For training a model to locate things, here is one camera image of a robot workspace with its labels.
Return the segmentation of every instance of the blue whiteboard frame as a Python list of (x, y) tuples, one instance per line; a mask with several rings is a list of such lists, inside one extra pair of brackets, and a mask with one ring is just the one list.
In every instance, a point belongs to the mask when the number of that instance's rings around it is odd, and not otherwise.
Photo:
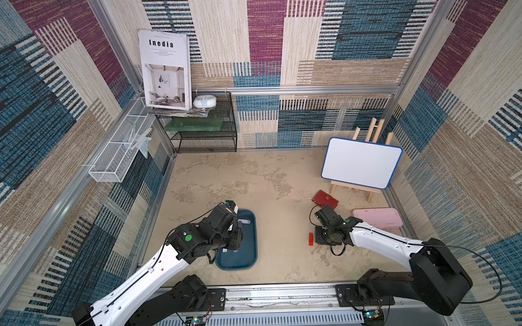
[[(400, 155), (399, 155), (399, 158), (397, 159), (397, 164), (395, 164), (395, 167), (393, 169), (393, 172), (391, 173), (391, 176), (390, 176), (390, 179), (388, 180), (388, 183), (386, 184), (386, 187), (384, 188), (377, 188), (377, 187), (371, 187), (371, 186), (367, 186), (367, 185), (360, 185), (360, 184), (355, 184), (355, 183), (351, 183), (351, 182), (346, 182), (346, 181), (341, 181), (341, 180), (335, 180), (335, 179), (329, 179), (329, 178), (325, 178), (323, 176), (323, 171), (324, 171), (324, 168), (325, 168), (325, 162), (326, 162), (326, 156), (328, 155), (328, 149), (330, 148), (330, 142), (332, 139), (334, 138), (337, 138), (337, 139), (344, 139), (344, 140), (349, 140), (349, 141), (357, 141), (357, 142), (364, 142), (364, 143), (369, 143), (369, 144), (373, 144), (373, 145), (379, 145), (379, 146), (388, 146), (388, 147), (395, 147), (395, 148), (400, 148)], [(395, 171), (397, 170), (397, 166), (399, 165), (399, 162), (400, 162), (400, 158), (402, 157), (402, 154), (404, 153), (404, 149), (402, 147), (399, 147), (399, 146), (394, 146), (394, 145), (386, 145), (386, 144), (379, 144), (379, 143), (376, 143), (376, 142), (367, 142), (367, 141), (362, 141), (362, 140), (354, 140), (354, 139), (348, 139), (348, 138), (343, 138), (343, 137), (332, 137), (330, 138), (330, 140), (328, 141), (328, 148), (326, 149), (326, 154), (325, 154), (325, 159), (323, 161), (323, 169), (321, 170), (321, 178), (325, 179), (325, 180), (332, 180), (332, 181), (337, 181), (337, 182), (343, 182), (345, 184), (350, 184), (350, 185), (356, 185), (356, 186), (361, 186), (361, 187), (367, 187), (367, 188), (373, 188), (373, 189), (380, 189), (380, 190), (384, 190), (384, 189), (387, 189), (390, 185), (390, 183), (392, 182), (392, 179), (393, 179), (393, 175), (395, 174)]]

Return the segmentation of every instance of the red wallet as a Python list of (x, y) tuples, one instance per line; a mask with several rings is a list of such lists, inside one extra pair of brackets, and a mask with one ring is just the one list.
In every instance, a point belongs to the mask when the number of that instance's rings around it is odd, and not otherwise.
[(312, 201), (317, 205), (330, 205), (332, 209), (335, 209), (335, 207), (337, 207), (337, 204), (339, 203), (337, 199), (335, 199), (334, 197), (330, 196), (322, 190), (319, 190), (315, 194), (314, 198), (312, 198)]

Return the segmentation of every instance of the wooden easel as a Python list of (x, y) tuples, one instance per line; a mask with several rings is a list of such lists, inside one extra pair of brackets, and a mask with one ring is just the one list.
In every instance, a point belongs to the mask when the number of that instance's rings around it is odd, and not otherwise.
[[(366, 135), (366, 138), (364, 139), (364, 141), (370, 141), (370, 137), (372, 136), (372, 132), (373, 132), (373, 129), (375, 128), (376, 123), (377, 123), (377, 119), (372, 118), (372, 122), (370, 123), (370, 128), (368, 129), (368, 134)], [(384, 126), (384, 119), (381, 119), (381, 120), (379, 120), (379, 124), (377, 125), (377, 130), (375, 131), (375, 134), (373, 135), (372, 142), (377, 142), (377, 139), (379, 138), (379, 135), (381, 134), (381, 130), (383, 129), (383, 126)], [(353, 133), (353, 136), (352, 136), (353, 140), (357, 139), (357, 136), (359, 135), (360, 131), (361, 131), (361, 129), (359, 127), (357, 127), (355, 129), (355, 132)], [(386, 138), (386, 142), (384, 144), (389, 145), (392, 142), (392, 137), (393, 137), (393, 132), (388, 133), (388, 137)], [(372, 201), (372, 197), (375, 192), (377, 192), (377, 193), (381, 192), (380, 189), (358, 186), (358, 185), (348, 184), (348, 183), (339, 182), (339, 181), (331, 181), (331, 184), (332, 184), (332, 186), (331, 186), (330, 194), (334, 193), (337, 186), (368, 191), (367, 202)]]

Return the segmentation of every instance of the white wire basket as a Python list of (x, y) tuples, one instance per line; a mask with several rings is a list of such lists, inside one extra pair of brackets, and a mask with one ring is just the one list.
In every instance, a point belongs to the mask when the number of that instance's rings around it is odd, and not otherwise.
[(140, 98), (131, 107), (129, 113), (118, 126), (111, 140), (105, 145), (100, 156), (89, 169), (89, 174), (97, 182), (122, 182), (131, 166), (134, 157), (139, 152), (131, 148), (154, 121), (155, 116), (149, 115), (145, 106), (145, 98)]

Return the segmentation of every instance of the patterned wall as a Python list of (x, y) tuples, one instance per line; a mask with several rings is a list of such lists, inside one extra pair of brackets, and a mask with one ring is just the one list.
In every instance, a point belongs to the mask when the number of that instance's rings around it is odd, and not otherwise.
[[(87, 1), (0, 0), (0, 273), (134, 91)], [(91, 182), (1, 325), (72, 324), (126, 278), (168, 152), (153, 131), (125, 182)]]
[[(501, 274), (498, 299), (459, 306), (468, 325), (522, 322), (521, 26), (519, 0), (458, 0), (387, 128), (405, 149), (390, 189), (413, 236)], [(454, 253), (474, 282), (466, 300), (492, 297), (492, 269)]]
[(90, 182), (0, 325), (74, 325), (74, 307), (126, 280), (170, 159), (157, 132), (122, 183)]
[[(192, 87), (397, 83), (436, 0), (107, 0), (137, 69), (137, 29), (185, 33)], [(389, 94), (237, 96), (238, 147), (364, 139)]]
[(0, 75), (1, 273), (133, 90), (87, 1), (0, 0)]

